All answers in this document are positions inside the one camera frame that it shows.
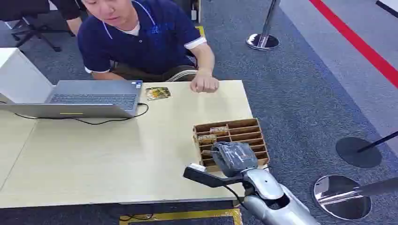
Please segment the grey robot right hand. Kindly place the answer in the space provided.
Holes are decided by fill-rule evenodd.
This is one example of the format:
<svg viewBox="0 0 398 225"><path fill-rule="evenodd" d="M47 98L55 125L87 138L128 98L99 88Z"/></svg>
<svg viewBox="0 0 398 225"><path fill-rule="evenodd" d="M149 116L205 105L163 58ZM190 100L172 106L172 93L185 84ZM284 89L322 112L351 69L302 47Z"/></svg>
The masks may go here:
<svg viewBox="0 0 398 225"><path fill-rule="evenodd" d="M258 160L247 143L215 142L211 155L226 177L234 177L243 170L258 167Z"/></svg>

